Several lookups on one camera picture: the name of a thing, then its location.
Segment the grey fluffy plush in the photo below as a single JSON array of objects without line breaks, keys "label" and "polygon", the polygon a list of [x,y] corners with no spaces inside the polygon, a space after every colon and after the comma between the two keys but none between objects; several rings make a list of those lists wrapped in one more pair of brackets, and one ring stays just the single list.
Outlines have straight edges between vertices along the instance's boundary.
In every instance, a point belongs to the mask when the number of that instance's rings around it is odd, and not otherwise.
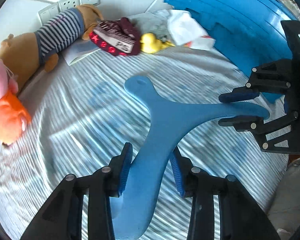
[{"label": "grey fluffy plush", "polygon": [[170,11],[164,9],[129,16],[128,19],[141,35],[153,33],[157,39],[166,42],[172,40],[167,28],[167,20],[170,16]]}]

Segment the white wall socket panel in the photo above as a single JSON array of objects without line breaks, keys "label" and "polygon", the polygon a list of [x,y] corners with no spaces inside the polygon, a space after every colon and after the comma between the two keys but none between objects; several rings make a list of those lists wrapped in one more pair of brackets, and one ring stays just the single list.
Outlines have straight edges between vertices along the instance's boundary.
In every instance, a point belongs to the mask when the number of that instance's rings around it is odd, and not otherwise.
[{"label": "white wall socket panel", "polygon": [[43,25],[61,11],[65,11],[70,8],[76,8],[82,4],[99,5],[100,0],[60,0],[38,11],[39,21],[41,25]]}]

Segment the white blue booklet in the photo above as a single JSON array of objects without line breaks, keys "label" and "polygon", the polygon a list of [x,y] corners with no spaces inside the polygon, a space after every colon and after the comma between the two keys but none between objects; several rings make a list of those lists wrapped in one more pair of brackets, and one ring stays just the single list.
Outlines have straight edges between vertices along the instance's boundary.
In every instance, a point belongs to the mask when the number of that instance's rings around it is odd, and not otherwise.
[{"label": "white blue booklet", "polygon": [[71,66],[98,50],[98,46],[92,41],[77,39],[73,44],[61,51],[61,54],[65,62]]}]

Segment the white tissue pack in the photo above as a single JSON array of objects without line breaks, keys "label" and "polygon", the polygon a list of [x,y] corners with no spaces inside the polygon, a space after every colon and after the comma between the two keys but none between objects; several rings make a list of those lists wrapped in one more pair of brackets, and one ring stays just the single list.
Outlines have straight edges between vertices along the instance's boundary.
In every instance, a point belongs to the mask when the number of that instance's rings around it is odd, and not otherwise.
[{"label": "white tissue pack", "polygon": [[209,51],[215,45],[207,31],[185,10],[169,10],[167,29],[176,46]]}]

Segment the red patterned sock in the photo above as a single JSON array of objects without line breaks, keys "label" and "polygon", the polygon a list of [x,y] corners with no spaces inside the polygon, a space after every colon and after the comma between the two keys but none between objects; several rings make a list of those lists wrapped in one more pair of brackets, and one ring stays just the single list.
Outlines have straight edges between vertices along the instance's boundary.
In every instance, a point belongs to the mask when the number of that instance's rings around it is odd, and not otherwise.
[{"label": "red patterned sock", "polygon": [[96,34],[94,32],[89,34],[89,38],[91,42],[98,46],[98,48],[113,56],[128,55],[125,51],[123,51],[125,45],[116,38],[112,38],[107,35],[104,36],[103,34]]}]

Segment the brown dog plush striped shirt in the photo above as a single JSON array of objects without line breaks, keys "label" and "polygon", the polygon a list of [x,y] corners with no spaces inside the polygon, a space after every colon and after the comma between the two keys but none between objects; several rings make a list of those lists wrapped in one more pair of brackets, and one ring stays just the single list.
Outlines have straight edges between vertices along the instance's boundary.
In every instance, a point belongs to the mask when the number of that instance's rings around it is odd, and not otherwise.
[{"label": "brown dog plush striped shirt", "polygon": [[88,40],[102,20],[101,11],[91,4],[66,9],[35,32],[10,34],[1,42],[0,60],[17,76],[18,86],[22,88],[37,69],[52,71],[58,63],[58,53],[79,38]]}]

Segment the yellow rubber duck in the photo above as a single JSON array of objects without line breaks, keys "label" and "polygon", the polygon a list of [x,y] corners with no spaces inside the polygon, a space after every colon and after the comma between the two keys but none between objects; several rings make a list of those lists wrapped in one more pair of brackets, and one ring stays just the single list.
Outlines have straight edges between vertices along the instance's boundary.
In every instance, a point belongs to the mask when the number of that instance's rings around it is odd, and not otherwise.
[{"label": "yellow rubber duck", "polygon": [[162,42],[162,40],[157,39],[153,33],[146,33],[141,36],[140,40],[141,51],[148,54],[157,53],[168,47],[175,47],[175,45],[170,42]]}]

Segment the striped white bed sheet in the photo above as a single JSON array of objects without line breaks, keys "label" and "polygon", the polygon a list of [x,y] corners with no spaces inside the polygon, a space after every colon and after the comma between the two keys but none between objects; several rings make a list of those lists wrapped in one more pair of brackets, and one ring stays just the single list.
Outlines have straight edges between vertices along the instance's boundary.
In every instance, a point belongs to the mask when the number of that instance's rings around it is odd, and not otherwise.
[{"label": "striped white bed sheet", "polygon": [[[99,50],[72,66],[60,57],[52,72],[41,74],[20,95],[31,126],[9,147],[0,143],[0,223],[11,239],[22,236],[67,174],[92,174],[127,141],[138,153],[150,119],[126,93],[128,78],[149,77],[171,101],[207,104],[247,80],[215,50],[175,47],[132,57]],[[234,174],[264,210],[288,162],[287,155],[261,152],[249,132],[220,127],[217,120],[192,130],[178,147],[211,175]],[[190,210],[191,199],[180,198],[168,163],[155,214],[140,239],[186,239]]]}]

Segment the blue plastic storage crate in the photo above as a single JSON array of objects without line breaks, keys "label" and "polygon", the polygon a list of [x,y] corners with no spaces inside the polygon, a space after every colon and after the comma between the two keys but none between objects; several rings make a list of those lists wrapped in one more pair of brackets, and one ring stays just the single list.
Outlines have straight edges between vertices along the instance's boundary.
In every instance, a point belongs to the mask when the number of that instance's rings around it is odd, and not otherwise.
[{"label": "blue plastic storage crate", "polygon": [[214,47],[246,76],[253,67],[290,59],[281,21],[296,17],[278,0],[164,0],[187,10],[215,39]]}]

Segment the pink pig plush orange dress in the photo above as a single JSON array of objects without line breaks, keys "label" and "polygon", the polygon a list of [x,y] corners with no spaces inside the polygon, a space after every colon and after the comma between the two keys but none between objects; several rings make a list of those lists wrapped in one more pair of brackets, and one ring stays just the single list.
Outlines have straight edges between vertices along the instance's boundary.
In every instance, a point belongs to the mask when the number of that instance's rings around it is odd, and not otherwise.
[{"label": "pink pig plush orange dress", "polygon": [[0,60],[0,141],[6,145],[16,142],[32,121],[18,90],[13,73]]}]

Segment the maroon knitted sock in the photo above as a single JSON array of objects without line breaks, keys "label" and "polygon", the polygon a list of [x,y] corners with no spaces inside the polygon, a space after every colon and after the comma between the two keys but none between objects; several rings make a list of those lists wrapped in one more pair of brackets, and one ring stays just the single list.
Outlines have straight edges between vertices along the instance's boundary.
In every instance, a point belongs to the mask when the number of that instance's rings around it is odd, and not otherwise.
[{"label": "maroon knitted sock", "polygon": [[127,56],[138,55],[141,51],[141,34],[126,17],[115,21],[104,20],[92,32],[120,40],[125,45],[123,51]]}]

